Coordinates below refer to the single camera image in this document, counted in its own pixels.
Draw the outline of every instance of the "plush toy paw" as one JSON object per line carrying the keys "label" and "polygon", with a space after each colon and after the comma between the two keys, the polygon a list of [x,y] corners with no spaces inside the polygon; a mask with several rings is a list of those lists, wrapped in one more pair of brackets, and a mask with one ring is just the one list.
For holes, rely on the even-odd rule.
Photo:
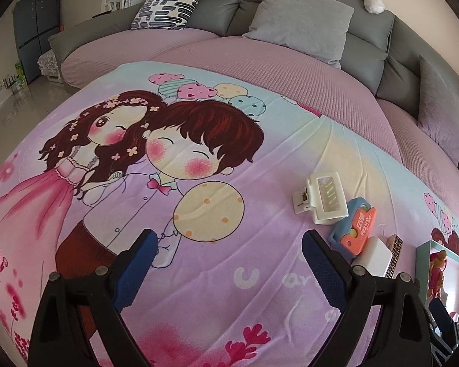
{"label": "plush toy paw", "polygon": [[364,0],[364,7],[370,13],[384,12],[384,3],[382,0]]}

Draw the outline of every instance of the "cartoon boy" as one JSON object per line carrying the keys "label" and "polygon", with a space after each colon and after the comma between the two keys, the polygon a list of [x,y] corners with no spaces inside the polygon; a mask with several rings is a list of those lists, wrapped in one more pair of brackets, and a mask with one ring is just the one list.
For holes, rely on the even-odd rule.
{"label": "cartoon boy", "polygon": [[[168,237],[167,223],[173,222],[174,210],[184,196],[178,181],[230,175],[245,160],[252,162],[264,134],[255,120],[236,107],[208,100],[162,107],[150,115],[143,137],[154,172],[128,174],[89,192],[84,202],[93,208],[56,254],[57,270],[64,277],[109,266],[145,228],[154,230],[159,241]],[[97,200],[92,200],[95,190]],[[170,244],[159,244],[164,251],[170,249],[170,255],[155,260],[153,266],[168,266],[179,241],[180,237],[171,238]]]}

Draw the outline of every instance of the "purple pillow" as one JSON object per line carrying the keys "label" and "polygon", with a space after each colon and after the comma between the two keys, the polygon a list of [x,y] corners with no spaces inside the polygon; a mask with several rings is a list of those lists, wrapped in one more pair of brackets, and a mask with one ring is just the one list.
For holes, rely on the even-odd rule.
{"label": "purple pillow", "polygon": [[459,97],[437,70],[420,56],[418,128],[434,140],[457,166],[459,163]]}

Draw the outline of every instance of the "black and white patterned pillow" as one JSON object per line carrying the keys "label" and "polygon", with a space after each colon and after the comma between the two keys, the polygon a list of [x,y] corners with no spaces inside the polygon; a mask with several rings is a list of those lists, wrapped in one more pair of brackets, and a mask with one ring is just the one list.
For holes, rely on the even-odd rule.
{"label": "black and white patterned pillow", "polygon": [[146,0],[131,29],[184,29],[199,0]]}

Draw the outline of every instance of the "brown pants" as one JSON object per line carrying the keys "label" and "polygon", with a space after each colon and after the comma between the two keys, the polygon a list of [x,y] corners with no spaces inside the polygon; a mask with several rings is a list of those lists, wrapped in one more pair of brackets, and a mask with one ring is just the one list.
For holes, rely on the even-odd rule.
{"label": "brown pants", "polygon": [[[86,276],[99,266],[110,266],[116,255],[100,244],[79,222],[56,252],[56,269],[65,279]],[[88,339],[97,331],[88,306],[80,306],[81,319]]]}

